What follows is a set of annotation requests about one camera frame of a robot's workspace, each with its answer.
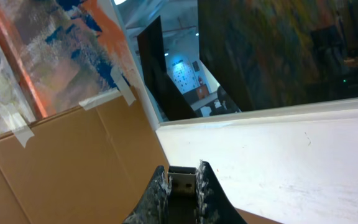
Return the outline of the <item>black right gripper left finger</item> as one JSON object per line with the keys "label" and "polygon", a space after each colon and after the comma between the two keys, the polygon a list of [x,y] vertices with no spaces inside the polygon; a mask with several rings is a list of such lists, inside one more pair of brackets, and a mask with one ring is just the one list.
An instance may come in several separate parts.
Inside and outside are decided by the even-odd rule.
{"label": "black right gripper left finger", "polygon": [[166,224],[168,223],[168,199],[170,183],[164,166],[157,166],[144,194],[123,224]]}

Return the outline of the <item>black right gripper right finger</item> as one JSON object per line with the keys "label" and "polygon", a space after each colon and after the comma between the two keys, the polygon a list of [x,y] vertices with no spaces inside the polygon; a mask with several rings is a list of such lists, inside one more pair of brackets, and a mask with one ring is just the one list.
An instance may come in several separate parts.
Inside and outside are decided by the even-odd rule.
{"label": "black right gripper right finger", "polygon": [[200,224],[247,224],[226,197],[209,162],[196,171],[196,222]]}

